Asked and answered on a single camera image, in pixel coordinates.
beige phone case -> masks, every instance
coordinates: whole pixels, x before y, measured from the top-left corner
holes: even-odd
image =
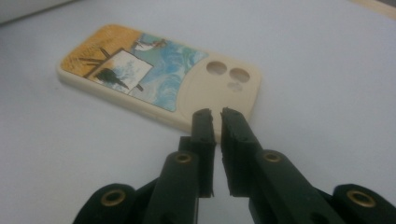
[[[250,64],[114,24],[71,51],[57,70],[66,83],[187,132],[192,114],[209,108],[217,140],[222,108],[249,119],[261,83]]]

